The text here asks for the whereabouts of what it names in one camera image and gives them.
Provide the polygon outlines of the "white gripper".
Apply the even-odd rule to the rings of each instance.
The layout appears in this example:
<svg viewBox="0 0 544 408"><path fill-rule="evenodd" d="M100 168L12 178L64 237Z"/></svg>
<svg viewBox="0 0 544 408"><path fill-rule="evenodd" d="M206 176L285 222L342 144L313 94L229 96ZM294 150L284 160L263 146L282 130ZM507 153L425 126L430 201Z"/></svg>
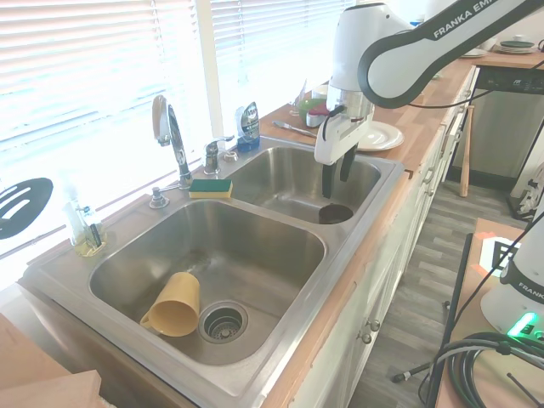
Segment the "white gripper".
<svg viewBox="0 0 544 408"><path fill-rule="evenodd" d="M338 113L320 125L314 148L315 160L322 167L322 195L332 197L337 161L343 157L340 180L347 182L355 158L355 146L369 131L374 111L362 119Z"/></svg>

